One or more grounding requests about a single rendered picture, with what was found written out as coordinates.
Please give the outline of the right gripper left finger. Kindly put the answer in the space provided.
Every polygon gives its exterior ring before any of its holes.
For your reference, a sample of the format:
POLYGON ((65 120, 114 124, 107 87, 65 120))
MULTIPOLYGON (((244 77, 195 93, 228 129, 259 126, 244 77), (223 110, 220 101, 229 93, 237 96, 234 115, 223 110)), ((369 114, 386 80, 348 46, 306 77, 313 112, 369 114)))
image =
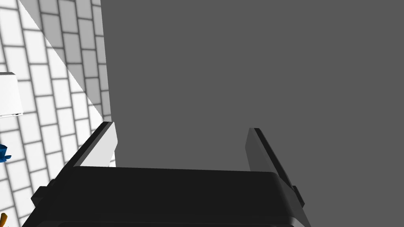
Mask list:
POLYGON ((107 167, 118 144, 115 123, 103 121, 65 165, 65 170, 75 166, 107 167))

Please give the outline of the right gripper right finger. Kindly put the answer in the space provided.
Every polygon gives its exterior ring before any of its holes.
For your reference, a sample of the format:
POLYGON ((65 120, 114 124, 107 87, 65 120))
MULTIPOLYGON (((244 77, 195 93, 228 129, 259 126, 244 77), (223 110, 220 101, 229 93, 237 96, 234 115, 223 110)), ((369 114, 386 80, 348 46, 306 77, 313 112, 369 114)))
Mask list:
POLYGON ((288 187, 293 188, 287 173, 260 128, 249 128, 245 151, 250 171, 275 173, 288 187))

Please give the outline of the blue object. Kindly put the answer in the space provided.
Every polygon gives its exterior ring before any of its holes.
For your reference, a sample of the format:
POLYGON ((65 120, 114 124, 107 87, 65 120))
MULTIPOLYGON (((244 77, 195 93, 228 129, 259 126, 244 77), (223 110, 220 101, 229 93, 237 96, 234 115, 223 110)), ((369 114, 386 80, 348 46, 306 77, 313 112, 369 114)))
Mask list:
POLYGON ((7 155, 7 146, 0 144, 0 163, 6 162, 7 160, 11 159, 11 155, 7 155))

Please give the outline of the white box-shaped object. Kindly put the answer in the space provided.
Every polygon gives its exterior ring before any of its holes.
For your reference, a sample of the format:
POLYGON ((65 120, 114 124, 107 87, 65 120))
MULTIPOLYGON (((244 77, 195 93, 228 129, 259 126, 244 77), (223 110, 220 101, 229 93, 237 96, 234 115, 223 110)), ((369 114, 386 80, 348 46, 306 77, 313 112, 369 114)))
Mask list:
POLYGON ((23 115, 17 76, 0 72, 0 118, 23 115))

